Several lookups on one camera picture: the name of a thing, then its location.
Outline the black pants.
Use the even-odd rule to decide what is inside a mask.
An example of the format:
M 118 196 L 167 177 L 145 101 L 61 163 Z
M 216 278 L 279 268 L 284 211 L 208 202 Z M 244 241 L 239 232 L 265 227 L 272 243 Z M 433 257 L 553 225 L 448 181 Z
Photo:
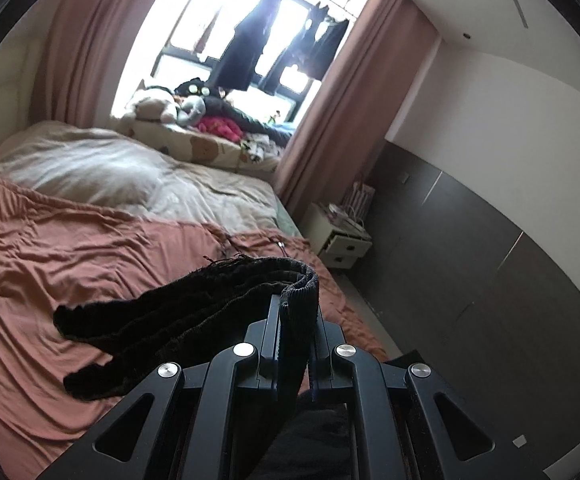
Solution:
M 280 312 L 303 330 L 316 321 L 314 269 L 289 258 L 241 256 L 216 261 L 135 299 L 60 306 L 54 324 L 66 339 L 107 354 L 63 379 L 78 400 L 124 396 L 165 362 L 192 366 L 238 344 L 250 324 Z M 351 475 L 347 415 L 340 406 L 313 408 L 293 396 L 295 412 L 256 464 L 254 479 L 347 479 Z

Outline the cream bedside nightstand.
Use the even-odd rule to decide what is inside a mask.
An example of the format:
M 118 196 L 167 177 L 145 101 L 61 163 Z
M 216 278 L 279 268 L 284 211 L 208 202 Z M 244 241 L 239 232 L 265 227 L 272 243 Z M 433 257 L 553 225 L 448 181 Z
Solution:
M 372 247 L 371 237 L 346 222 L 333 223 L 324 206 L 310 204 L 299 230 L 313 252 L 329 269 L 352 269 Z

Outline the bear print cushion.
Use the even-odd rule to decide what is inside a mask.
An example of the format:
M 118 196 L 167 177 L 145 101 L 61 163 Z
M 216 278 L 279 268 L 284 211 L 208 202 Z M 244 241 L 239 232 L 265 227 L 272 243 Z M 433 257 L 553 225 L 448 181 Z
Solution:
M 273 174 L 283 155 L 283 149 L 265 134 L 247 133 L 235 143 L 194 128 L 145 122 L 133 114 L 115 122 L 115 130 L 179 162 L 233 172 Z

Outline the rust orange bed blanket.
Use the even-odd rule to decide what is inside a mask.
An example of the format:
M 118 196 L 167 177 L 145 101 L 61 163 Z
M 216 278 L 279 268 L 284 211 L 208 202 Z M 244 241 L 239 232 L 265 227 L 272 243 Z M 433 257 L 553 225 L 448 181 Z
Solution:
M 0 177 L 0 466 L 33 479 L 111 408 L 81 402 L 63 377 L 104 355 L 63 339 L 60 304 L 130 299 L 235 254 L 288 255 L 319 276 L 326 320 L 380 360 L 386 352 L 306 240 L 275 229 L 229 234 L 212 224 L 145 220 L 49 197 Z

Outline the beige duvet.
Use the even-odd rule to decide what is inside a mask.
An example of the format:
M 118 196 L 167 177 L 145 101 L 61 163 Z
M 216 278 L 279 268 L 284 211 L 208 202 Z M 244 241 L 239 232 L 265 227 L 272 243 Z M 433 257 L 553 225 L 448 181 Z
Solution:
M 0 144 L 0 175 L 48 196 L 136 217 L 299 235 L 267 182 L 179 162 L 112 130 L 39 122 Z

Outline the pile of toys and clothes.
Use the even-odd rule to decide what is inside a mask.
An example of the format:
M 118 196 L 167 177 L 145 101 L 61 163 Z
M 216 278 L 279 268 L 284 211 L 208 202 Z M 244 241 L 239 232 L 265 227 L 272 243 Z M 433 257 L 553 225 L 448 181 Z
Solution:
M 245 114 L 199 78 L 185 81 L 175 90 L 160 84 L 141 84 L 126 105 L 119 127 L 128 130 L 135 120 L 194 128 L 235 143 L 247 134 L 262 134 L 281 148 L 289 144 L 295 131 Z

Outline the right pink curtain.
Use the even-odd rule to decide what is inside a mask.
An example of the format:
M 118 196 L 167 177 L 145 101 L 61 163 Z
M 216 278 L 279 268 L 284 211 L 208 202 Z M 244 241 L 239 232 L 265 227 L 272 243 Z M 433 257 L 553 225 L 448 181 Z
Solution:
M 439 33 L 412 0 L 368 0 L 275 171 L 295 220 L 367 171 Z

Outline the hanging dark garment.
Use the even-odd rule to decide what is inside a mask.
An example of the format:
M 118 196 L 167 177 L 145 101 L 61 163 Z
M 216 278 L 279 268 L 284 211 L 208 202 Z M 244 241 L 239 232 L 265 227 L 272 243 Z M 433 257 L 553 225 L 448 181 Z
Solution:
M 259 0 L 235 28 L 207 83 L 226 91 L 247 91 L 270 36 L 282 0 Z

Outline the cream padded headboard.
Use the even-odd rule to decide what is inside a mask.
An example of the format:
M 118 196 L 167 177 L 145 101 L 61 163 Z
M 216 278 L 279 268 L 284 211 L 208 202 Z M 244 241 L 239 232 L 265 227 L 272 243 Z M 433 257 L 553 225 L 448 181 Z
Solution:
M 42 42 L 37 38 L 14 40 L 0 47 L 0 144 L 28 123 L 41 54 Z

